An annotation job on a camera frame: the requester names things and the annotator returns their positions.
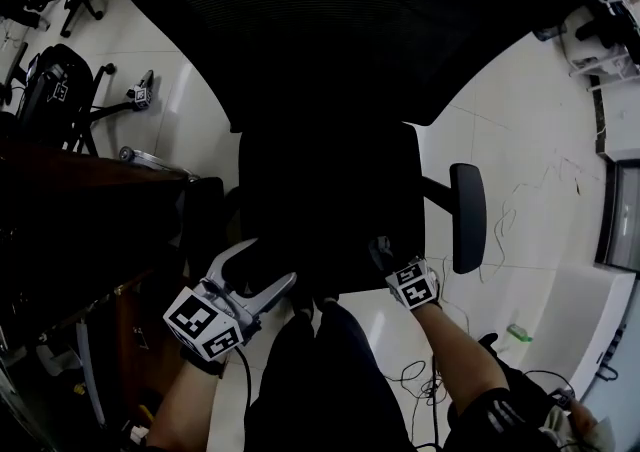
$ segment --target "wall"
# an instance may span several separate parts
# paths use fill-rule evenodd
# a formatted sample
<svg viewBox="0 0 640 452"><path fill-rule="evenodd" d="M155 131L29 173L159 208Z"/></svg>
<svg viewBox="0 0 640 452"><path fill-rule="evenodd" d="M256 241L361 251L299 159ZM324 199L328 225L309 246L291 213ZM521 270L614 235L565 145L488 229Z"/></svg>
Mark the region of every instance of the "wall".
<svg viewBox="0 0 640 452"><path fill-rule="evenodd" d="M602 419L609 416L616 439L616 451L626 452L640 442L640 296L634 291L627 310L627 329L609 365L620 377L616 381L596 380L583 402Z"/></svg>

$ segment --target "black mesh chair back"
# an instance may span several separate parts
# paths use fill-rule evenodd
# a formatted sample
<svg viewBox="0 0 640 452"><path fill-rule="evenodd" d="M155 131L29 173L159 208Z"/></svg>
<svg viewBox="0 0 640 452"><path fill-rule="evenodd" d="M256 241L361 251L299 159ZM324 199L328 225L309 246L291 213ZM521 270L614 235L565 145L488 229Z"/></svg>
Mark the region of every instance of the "black mesh chair back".
<svg viewBox="0 0 640 452"><path fill-rule="evenodd" d="M133 0L211 86L235 130L429 125L489 61L576 0Z"/></svg>

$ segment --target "hand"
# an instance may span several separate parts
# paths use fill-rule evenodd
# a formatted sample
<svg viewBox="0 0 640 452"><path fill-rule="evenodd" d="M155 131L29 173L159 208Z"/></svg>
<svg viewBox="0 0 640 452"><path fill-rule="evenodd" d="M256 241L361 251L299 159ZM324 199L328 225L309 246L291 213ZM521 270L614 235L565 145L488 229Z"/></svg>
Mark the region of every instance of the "hand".
<svg viewBox="0 0 640 452"><path fill-rule="evenodd" d="M598 425L598 421L591 414L591 411L575 399L571 400L571 421L575 430L584 437Z"/></svg>

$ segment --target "green object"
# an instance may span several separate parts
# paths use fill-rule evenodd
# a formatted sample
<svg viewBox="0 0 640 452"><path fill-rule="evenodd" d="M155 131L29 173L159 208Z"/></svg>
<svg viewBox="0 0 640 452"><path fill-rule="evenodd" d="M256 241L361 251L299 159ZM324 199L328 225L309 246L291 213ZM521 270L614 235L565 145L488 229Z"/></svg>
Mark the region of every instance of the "green object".
<svg viewBox="0 0 640 452"><path fill-rule="evenodd" d="M515 336L521 342L533 342L533 337L529 336L527 330L521 328L517 324L511 324L507 328L507 331L509 332L509 334Z"/></svg>

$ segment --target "chair armrest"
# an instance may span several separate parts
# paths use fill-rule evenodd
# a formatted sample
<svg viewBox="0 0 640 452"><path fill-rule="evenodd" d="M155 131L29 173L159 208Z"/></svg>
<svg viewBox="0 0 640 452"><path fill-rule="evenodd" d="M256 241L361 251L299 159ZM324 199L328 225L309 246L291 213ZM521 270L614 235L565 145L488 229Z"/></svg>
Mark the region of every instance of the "chair armrest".
<svg viewBox="0 0 640 452"><path fill-rule="evenodd" d="M219 178L201 178L185 188L180 247L194 283L207 274L214 258L228 247L225 204L224 185Z"/></svg>
<svg viewBox="0 0 640 452"><path fill-rule="evenodd" d="M453 270L465 274L480 267L487 238L487 205L480 171L471 164L449 168L451 188L422 177L422 195L451 214Z"/></svg>

